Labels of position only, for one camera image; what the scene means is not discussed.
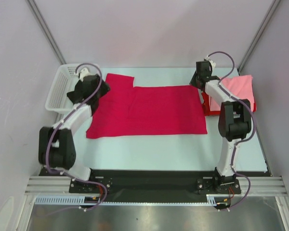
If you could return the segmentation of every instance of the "purple cable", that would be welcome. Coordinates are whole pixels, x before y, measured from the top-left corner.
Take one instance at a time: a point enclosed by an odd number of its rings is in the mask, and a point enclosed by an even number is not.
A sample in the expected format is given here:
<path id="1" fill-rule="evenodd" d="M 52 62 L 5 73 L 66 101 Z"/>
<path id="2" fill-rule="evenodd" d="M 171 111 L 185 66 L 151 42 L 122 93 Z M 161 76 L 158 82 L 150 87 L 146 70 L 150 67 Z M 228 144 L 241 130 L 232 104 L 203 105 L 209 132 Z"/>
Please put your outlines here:
<path id="1" fill-rule="evenodd" d="M 245 139 L 245 140 L 241 140 L 241 141 L 236 142 L 236 143 L 235 143 L 235 147 L 234 147 L 234 149 L 233 149 L 233 151 L 232 151 L 232 156 L 231 156 L 231 169 L 232 169 L 233 173 L 236 174 L 238 177 L 244 177 L 244 178 L 246 178 L 246 180 L 247 180 L 248 183 L 249 183 L 249 186 L 248 186 L 248 188 L 247 188 L 247 191 L 246 191 L 245 195 L 242 197 L 242 199 L 239 200 L 239 201 L 238 201 L 237 203 L 235 203 L 234 205 L 230 206 L 230 208 L 233 208 L 233 207 L 237 206 L 238 204 L 242 203 L 242 202 L 247 198 L 247 195 L 249 194 L 249 192 L 250 192 L 250 187 L 251 187 L 251 181 L 250 181 L 250 179 L 249 179 L 247 176 L 243 175 L 243 174 L 237 173 L 236 170 L 233 168 L 234 159 L 235 159 L 235 155 L 236 155 L 236 146 L 237 146 L 238 144 L 240 144 L 240 143 L 247 142 L 247 141 L 251 140 L 251 138 L 252 138 L 252 137 L 255 135 L 255 133 L 256 133 L 256 123 L 257 123 L 257 121 L 256 121 L 256 118 L 255 118 L 253 112 L 251 111 L 250 107 L 248 107 L 248 106 L 247 106 L 243 101 L 241 101 L 240 99 L 237 99 L 236 97 L 232 96 L 232 95 L 231 95 L 225 88 L 223 88 L 223 86 L 221 85 L 221 81 L 222 81 L 224 78 L 228 77 L 228 76 L 233 72 L 233 70 L 235 69 L 235 61 L 234 61 L 234 59 L 231 57 L 231 55 L 229 55 L 228 53 L 223 52 L 223 51 L 213 52 L 213 53 L 209 54 L 208 57 L 210 57 L 210 56 L 213 55 L 213 54 L 217 54 L 217 53 L 221 53 L 221 54 L 227 55 L 227 56 L 231 59 L 231 62 L 232 62 L 232 69 L 231 69 L 231 71 L 230 71 L 227 75 L 225 75 L 224 77 L 222 77 L 222 78 L 218 81 L 218 87 L 219 87 L 226 95 L 228 95 L 231 99 L 233 99 L 233 100 L 241 103 L 241 104 L 248 110 L 248 112 L 249 112 L 249 114 L 250 114 L 250 116 L 251 116 L 251 119 L 252 119 L 252 121 L 253 121 L 253 129 L 252 129 L 251 135 L 250 135 L 247 139 Z"/>
<path id="2" fill-rule="evenodd" d="M 95 89 L 95 91 L 87 98 L 85 99 L 83 102 L 80 103 L 80 105 L 78 105 L 76 107 L 76 109 L 72 110 L 64 119 L 63 121 L 53 130 L 53 133 L 51 134 L 50 136 L 50 139 L 49 139 L 49 142 L 48 142 L 48 145 L 47 145 L 47 149 L 46 149 L 46 168 L 47 168 L 47 171 L 51 174 L 54 174 L 54 173 L 57 173 L 58 171 L 57 170 L 51 170 L 50 168 L 50 164 L 49 164 L 49 152 L 50 152 L 50 148 L 51 148 L 51 145 L 52 145 L 52 142 L 53 142 L 53 139 L 54 139 L 54 136 L 56 134 L 56 132 L 59 130 L 59 128 L 79 109 L 81 108 L 88 100 L 90 100 L 96 93 L 97 91 L 99 90 L 99 88 L 101 87 L 101 84 L 102 84 L 102 72 L 101 72 L 101 69 L 97 66 L 97 65 L 94 65 L 94 64 L 91 64 L 91 63 L 83 63 L 83 64 L 80 64 L 76 67 L 75 69 L 75 73 L 77 73 L 77 70 L 83 66 L 83 65 L 91 65 L 91 66 L 94 66 L 98 73 L 99 73 L 99 76 L 100 76 L 100 81 L 98 83 L 98 86 L 97 88 Z M 94 182 L 94 181 L 85 181 L 85 180 L 80 180 L 80 179 L 75 179 L 76 181 L 80 181 L 80 182 L 83 182 L 83 183 L 90 183 L 90 184 L 96 184 L 96 185 L 100 185 L 103 187 L 103 189 L 105 190 L 105 195 L 104 197 L 102 198 L 102 200 L 100 202 L 98 202 L 96 205 L 94 205 L 93 207 L 91 208 L 88 208 L 87 211 L 90 211 L 94 208 L 96 208 L 100 203 L 102 203 L 106 197 L 107 197 L 107 188 L 101 184 L 101 183 L 98 183 L 98 182 Z M 66 207 L 66 208 L 63 208 L 63 209 L 59 209 L 57 211 L 54 211 L 54 212 L 51 212 L 47 215 L 45 215 L 45 217 L 47 216 L 50 216 L 52 214 L 55 214 L 55 213 L 58 213 L 58 212 L 62 212 L 62 211 L 65 211 L 65 210 L 68 210 L 68 209 L 71 209 L 71 208 L 78 208 L 76 206 L 70 206 L 70 207 Z"/>

